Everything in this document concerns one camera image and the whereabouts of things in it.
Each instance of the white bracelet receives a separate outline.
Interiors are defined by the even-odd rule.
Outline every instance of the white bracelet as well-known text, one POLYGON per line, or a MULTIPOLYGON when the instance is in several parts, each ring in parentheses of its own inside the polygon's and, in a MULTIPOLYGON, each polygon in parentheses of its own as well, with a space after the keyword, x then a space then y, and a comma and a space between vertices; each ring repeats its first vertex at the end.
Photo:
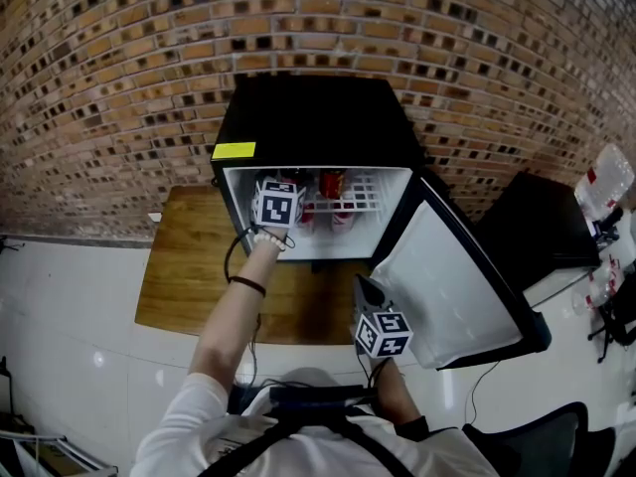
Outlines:
POLYGON ((261 240, 267 240, 276 245, 281 251, 286 250, 287 246, 280 239, 275 237, 274 235, 268 234, 267 232, 259 232, 254 236, 254 242, 258 242, 261 240))

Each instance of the person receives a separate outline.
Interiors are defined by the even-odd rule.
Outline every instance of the person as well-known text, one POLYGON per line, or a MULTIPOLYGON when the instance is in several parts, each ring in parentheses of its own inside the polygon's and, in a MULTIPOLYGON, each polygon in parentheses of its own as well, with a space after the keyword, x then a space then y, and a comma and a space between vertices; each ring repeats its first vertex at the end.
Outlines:
MULTIPOLYGON (((264 389, 243 415, 227 413, 237 368, 256 327, 279 246, 284 247, 284 230, 261 233, 210 314, 188 377, 159 426, 142 440, 132 477, 496 476, 461 430, 428 433, 393 360, 378 369, 373 410, 315 409, 312 415, 308 408, 276 414, 264 389)), ((290 377, 302 377, 309 385, 335 384, 319 370, 303 369, 290 377)))

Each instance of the bracelet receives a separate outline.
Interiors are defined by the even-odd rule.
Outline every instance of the bracelet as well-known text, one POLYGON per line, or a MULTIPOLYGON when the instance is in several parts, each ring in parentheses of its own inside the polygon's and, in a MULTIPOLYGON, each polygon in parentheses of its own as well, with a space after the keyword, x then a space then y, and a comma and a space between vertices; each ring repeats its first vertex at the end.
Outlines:
POLYGON ((274 245, 276 245, 281 251, 284 251, 287 249, 287 246, 285 245, 285 243, 278 237, 275 237, 274 235, 267 233, 267 232, 258 232, 255 236, 254 236, 254 242, 258 242, 261 240, 268 240, 271 243, 273 243, 274 245))
POLYGON ((249 279, 245 279, 244 277, 240 277, 239 275, 233 275, 230 278, 230 281, 239 282, 240 284, 244 284, 245 286, 249 286, 250 288, 253 288, 258 293, 260 293, 263 297, 265 296, 265 293, 267 292, 267 290, 265 290, 265 288, 263 288, 257 282, 250 281, 249 279))

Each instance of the shoulder strap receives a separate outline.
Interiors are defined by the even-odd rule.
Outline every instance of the shoulder strap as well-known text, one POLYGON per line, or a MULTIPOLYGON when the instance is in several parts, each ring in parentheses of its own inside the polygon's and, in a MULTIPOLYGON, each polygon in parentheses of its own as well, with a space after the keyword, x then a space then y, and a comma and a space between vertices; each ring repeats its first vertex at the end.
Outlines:
POLYGON ((243 468, 250 465, 271 445, 278 440, 286 438, 302 427, 302 424, 296 422, 279 422, 272 426, 259 438, 252 440, 241 447, 237 447, 229 452, 221 459, 212 463, 199 477, 231 477, 237 475, 243 468))
MULTIPOLYGON (((344 417, 325 419, 319 424, 329 427, 332 431, 349 438, 371 452, 394 477, 412 477, 412 474, 399 459, 381 443, 366 434, 358 424, 353 424, 344 417)), ((277 425, 268 429, 260 438, 238 447, 212 463, 199 477, 212 477, 213 475, 214 477, 234 477, 243 468, 253 463, 271 445, 298 432, 303 425, 305 425, 304 422, 293 421, 289 418, 280 420, 277 425)))
POLYGON ((349 422, 346 418, 335 422, 325 422, 332 431, 342 434, 345 438, 357 443, 371 452, 394 477, 413 477, 413 474, 381 443, 371 438, 358 424, 349 422))

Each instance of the black mini fridge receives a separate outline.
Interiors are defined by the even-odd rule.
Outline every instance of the black mini fridge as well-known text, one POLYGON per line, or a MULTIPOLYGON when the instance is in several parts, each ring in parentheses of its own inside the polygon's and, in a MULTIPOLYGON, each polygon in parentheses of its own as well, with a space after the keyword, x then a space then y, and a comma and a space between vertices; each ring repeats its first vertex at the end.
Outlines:
MULTIPOLYGON (((363 259, 406 316, 410 349, 425 368, 496 362, 545 350, 550 331, 498 270, 448 199, 385 80, 255 77, 238 82, 212 166, 240 233, 252 224, 254 183, 263 170, 302 168, 312 231, 293 228, 280 260, 363 259), (317 187, 325 170, 345 170, 340 199, 317 187), (345 233, 334 213, 353 212, 345 233)), ((244 239, 247 253, 252 236, 244 239)))

